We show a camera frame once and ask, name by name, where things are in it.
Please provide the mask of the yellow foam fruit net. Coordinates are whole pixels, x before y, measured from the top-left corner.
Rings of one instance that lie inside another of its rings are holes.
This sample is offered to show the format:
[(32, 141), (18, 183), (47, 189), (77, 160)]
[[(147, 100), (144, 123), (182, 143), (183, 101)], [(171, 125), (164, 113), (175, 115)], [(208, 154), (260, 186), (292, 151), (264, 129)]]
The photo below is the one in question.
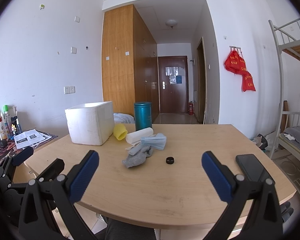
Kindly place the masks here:
[(124, 124), (115, 124), (113, 129), (113, 135), (118, 141), (125, 139), (127, 133), (128, 131)]

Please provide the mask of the grey sock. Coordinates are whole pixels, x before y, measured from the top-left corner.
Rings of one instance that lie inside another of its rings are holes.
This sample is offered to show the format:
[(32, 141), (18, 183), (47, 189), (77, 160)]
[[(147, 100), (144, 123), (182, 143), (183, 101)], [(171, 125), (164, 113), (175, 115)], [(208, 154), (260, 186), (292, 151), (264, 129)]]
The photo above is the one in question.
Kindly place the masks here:
[(151, 146), (142, 145), (143, 148), (134, 156), (129, 155), (122, 161), (126, 168), (136, 167), (143, 164), (147, 158), (152, 156), (153, 148)]

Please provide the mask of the white foam sheet roll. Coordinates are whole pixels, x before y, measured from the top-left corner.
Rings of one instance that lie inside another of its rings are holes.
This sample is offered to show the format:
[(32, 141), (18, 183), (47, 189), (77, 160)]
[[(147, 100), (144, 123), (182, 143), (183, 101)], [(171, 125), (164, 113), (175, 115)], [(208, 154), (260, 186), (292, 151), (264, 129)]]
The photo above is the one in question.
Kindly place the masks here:
[(126, 142), (133, 145), (141, 140), (142, 137), (150, 137), (154, 131), (151, 127), (147, 127), (126, 135)]

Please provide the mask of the blue surgical face mask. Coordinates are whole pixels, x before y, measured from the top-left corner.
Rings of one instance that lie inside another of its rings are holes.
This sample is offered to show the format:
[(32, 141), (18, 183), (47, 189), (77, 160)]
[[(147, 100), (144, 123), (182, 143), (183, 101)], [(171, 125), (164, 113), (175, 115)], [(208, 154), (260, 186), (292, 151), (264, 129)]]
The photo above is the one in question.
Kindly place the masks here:
[(156, 150), (163, 151), (167, 142), (167, 137), (162, 133), (153, 134), (150, 137), (142, 137), (141, 143), (143, 145), (151, 146)]

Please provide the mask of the white foam tube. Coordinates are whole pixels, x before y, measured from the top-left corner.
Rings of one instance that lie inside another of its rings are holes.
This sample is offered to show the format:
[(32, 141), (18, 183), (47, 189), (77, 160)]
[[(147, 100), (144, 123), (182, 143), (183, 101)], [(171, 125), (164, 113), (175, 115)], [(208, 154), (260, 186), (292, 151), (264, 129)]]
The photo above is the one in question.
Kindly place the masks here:
[(142, 148), (143, 146), (141, 144), (135, 145), (129, 150), (129, 155), (136, 155)]

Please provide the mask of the printed paper sheets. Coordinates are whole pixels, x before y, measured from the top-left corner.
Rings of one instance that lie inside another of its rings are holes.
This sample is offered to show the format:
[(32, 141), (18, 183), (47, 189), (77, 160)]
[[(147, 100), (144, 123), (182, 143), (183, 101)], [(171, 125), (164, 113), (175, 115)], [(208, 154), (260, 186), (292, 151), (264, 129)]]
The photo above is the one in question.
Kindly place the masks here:
[(33, 146), (33, 145), (39, 144), (39, 143), (47, 141), (51, 138), (52, 137), (47, 134), (44, 134), (42, 132), (38, 132), (35, 129), (32, 129), (32, 130), (20, 133), (19, 135), (15, 135), (14, 142), (15, 142), (16, 148), (19, 150), (22, 148), (26, 148), (28, 146)]

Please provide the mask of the blue spray bottle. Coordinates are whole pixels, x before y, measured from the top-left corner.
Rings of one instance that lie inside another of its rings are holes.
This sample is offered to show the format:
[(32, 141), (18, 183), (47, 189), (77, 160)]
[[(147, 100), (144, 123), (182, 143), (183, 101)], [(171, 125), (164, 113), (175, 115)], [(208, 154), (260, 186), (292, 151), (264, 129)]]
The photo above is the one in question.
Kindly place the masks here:
[(16, 134), (20, 134), (20, 133), (23, 132), (23, 130), (22, 130), (21, 125), (20, 125), (20, 123), (19, 123), (19, 119), (16, 118), (15, 121), (16, 121)]

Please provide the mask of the white sunscreen bottle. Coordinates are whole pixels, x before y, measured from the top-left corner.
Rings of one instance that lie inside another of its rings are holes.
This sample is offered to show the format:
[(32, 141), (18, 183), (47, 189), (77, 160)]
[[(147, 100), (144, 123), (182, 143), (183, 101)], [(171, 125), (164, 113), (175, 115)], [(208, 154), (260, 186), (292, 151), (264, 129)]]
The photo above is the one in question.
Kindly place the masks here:
[(0, 140), (6, 140), (7, 139), (7, 133), (5, 128), (5, 123), (3, 121), (0, 121)]

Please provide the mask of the green cap spray can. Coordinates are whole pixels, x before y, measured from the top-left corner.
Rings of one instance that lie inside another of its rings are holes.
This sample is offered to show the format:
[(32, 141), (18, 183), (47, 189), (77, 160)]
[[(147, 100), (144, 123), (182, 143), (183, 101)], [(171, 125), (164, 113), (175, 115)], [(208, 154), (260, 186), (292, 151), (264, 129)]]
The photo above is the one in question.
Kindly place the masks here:
[(7, 136), (8, 136), (8, 139), (11, 139), (11, 137), (13, 136), (13, 133), (11, 130), (12, 123), (11, 123), (10, 114), (8, 112), (8, 106), (4, 105), (3, 110), (4, 110), (4, 116), (5, 116), (5, 125), (6, 125)]

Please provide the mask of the white styrofoam box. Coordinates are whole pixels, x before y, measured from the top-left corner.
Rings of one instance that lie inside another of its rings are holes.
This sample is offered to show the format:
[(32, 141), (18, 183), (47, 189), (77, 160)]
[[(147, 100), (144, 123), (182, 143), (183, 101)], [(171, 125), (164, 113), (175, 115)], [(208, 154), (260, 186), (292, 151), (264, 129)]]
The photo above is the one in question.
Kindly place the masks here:
[(65, 110), (71, 141), (81, 145), (103, 145), (114, 129), (111, 101), (84, 103)]

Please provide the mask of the grey bed mattress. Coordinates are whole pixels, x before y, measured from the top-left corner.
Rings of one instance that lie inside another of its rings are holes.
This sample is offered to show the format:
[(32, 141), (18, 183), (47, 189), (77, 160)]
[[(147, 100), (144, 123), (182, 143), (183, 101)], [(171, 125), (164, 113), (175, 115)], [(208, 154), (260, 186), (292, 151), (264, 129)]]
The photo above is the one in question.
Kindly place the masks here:
[(279, 145), (300, 161), (300, 126), (286, 128), (280, 133)]

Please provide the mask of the ceiling lamp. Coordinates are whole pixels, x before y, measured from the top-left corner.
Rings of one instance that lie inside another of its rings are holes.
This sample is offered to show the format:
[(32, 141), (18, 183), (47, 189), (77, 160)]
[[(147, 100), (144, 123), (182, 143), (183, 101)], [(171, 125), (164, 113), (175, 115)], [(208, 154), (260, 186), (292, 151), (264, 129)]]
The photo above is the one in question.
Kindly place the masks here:
[(165, 22), (166, 26), (173, 29), (178, 25), (178, 22), (176, 20), (168, 20)]

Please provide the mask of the double wall socket plate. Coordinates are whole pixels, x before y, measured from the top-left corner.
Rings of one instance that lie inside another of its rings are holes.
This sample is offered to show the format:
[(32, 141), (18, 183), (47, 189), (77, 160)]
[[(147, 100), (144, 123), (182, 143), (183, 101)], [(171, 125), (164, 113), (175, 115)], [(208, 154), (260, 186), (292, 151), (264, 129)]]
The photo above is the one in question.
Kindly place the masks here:
[(64, 86), (64, 94), (74, 94), (75, 86)]

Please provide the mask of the white wall switch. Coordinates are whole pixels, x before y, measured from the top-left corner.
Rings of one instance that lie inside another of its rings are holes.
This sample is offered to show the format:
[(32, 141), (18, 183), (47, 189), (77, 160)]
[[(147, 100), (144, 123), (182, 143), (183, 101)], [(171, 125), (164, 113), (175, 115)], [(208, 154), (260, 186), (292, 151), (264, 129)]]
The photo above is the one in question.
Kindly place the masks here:
[(77, 53), (77, 48), (75, 48), (75, 47), (71, 47), (71, 53), (72, 54), (76, 54)]

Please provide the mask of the side door frame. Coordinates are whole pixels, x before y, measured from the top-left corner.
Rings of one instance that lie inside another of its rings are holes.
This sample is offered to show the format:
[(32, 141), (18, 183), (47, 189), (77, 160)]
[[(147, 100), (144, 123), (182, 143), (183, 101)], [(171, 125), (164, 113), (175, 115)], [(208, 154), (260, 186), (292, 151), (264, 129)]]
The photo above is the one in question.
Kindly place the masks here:
[(205, 123), (206, 108), (206, 68), (204, 41), (201, 38), (197, 47), (197, 69), (198, 69), (198, 122)]

